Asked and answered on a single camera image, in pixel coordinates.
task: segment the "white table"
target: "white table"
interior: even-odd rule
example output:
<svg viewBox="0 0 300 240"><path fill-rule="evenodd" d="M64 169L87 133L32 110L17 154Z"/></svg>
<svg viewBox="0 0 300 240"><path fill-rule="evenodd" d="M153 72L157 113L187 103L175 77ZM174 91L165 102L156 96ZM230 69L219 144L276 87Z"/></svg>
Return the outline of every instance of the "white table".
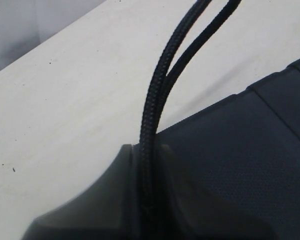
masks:
<svg viewBox="0 0 300 240"><path fill-rule="evenodd" d="M153 70L193 2L108 0L0 72L0 240L21 238L138 142ZM299 58L300 0L243 1L179 78L160 129Z"/></svg>

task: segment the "black device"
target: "black device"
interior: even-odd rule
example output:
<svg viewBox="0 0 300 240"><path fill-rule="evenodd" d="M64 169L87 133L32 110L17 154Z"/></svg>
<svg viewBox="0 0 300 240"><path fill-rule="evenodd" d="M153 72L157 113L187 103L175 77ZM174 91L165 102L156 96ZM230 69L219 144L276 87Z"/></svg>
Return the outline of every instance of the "black device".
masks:
<svg viewBox="0 0 300 240"><path fill-rule="evenodd" d="M167 74L209 3L193 5L163 51L140 143L123 145L90 188L35 219L24 240L300 240L300 59L156 134L178 76L240 1Z"/></svg>

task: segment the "desk surface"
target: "desk surface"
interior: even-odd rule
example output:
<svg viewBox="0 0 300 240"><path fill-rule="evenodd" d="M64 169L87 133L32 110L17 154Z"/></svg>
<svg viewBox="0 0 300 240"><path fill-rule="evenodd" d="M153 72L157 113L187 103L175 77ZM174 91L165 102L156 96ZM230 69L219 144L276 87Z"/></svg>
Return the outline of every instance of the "desk surface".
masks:
<svg viewBox="0 0 300 240"><path fill-rule="evenodd" d="M137 143L153 70L194 1L107 0L0 72L0 240L82 192ZM214 1L179 54L225 4ZM193 58L162 130L300 58L300 0L243 1Z"/></svg>

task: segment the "white desk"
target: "white desk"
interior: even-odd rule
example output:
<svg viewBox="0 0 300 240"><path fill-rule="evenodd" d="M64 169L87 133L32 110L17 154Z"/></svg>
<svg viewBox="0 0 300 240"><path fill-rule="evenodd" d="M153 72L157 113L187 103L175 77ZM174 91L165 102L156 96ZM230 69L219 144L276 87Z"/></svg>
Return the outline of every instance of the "white desk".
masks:
<svg viewBox="0 0 300 240"><path fill-rule="evenodd" d="M108 0L0 72L0 240L19 239L138 142L153 70L193 2ZM300 0L243 1L181 75L160 129L298 58Z"/></svg>

